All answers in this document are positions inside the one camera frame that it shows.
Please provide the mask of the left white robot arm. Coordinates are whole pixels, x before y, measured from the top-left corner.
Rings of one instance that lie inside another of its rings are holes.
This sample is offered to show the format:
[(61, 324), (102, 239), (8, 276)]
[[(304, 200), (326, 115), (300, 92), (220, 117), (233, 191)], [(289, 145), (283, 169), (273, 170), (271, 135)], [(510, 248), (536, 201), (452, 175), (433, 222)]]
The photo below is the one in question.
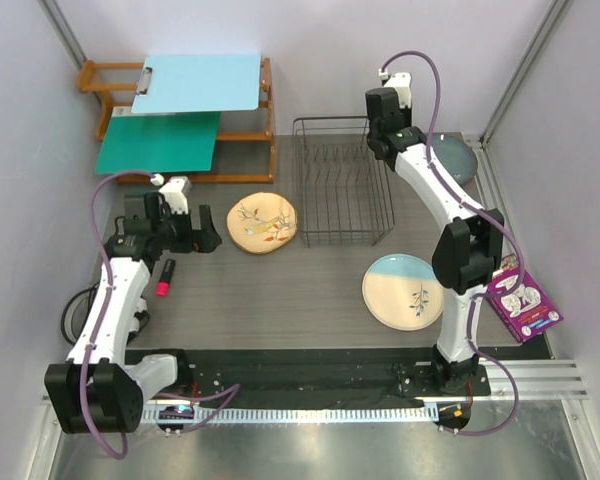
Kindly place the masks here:
[(44, 384), (62, 430), (85, 434), (131, 433), (146, 401), (163, 391), (185, 397), (193, 385), (181, 349), (151, 351), (128, 365), (125, 355), (133, 328), (148, 319), (143, 296), (155, 264), (164, 252), (211, 253), (222, 243), (211, 209), (199, 208), (193, 228), (184, 195), (171, 200), (163, 192), (130, 194), (116, 230), (104, 244), (96, 298), (87, 322), (67, 359), (48, 366)]

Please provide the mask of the dark teal glazed plate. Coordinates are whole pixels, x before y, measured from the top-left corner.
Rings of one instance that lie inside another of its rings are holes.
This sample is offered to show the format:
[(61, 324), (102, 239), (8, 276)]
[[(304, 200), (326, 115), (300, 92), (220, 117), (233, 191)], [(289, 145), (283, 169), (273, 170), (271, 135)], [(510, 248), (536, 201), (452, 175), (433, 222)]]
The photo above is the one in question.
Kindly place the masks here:
[(477, 174), (477, 158), (465, 141), (450, 134), (434, 134), (432, 150), (440, 164), (460, 185), (464, 186)]

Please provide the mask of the blue and cream plate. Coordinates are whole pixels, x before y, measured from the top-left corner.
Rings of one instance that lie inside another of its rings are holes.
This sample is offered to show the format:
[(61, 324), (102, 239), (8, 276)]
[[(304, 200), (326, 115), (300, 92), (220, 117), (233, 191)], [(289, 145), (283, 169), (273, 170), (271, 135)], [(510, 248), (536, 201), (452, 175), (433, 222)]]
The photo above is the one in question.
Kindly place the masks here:
[(371, 315), (395, 330), (427, 328), (444, 308), (444, 289), (431, 265), (412, 255), (377, 259), (365, 272), (361, 291)]

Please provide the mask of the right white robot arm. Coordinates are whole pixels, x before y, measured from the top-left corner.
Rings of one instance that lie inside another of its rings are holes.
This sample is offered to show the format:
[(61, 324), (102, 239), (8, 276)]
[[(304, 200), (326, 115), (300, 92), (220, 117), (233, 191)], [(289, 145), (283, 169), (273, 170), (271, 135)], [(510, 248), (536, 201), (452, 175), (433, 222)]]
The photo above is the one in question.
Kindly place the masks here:
[(431, 265), (444, 288), (444, 307), (431, 380), (442, 394), (463, 392), (478, 376), (474, 337), (482, 300), (501, 261), (504, 218), (497, 209), (486, 211), (444, 169), (431, 141), (408, 124), (395, 88), (367, 91), (365, 104), (367, 145), (411, 186), (440, 228)]

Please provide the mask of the beige bird plate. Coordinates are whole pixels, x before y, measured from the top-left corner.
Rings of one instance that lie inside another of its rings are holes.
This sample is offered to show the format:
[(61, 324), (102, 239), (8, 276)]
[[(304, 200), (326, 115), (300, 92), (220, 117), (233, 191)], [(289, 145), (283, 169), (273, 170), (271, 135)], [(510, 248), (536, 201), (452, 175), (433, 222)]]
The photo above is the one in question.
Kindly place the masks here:
[(292, 203), (272, 192), (257, 192), (239, 200), (228, 212), (229, 236), (241, 250), (263, 255), (289, 243), (298, 232)]

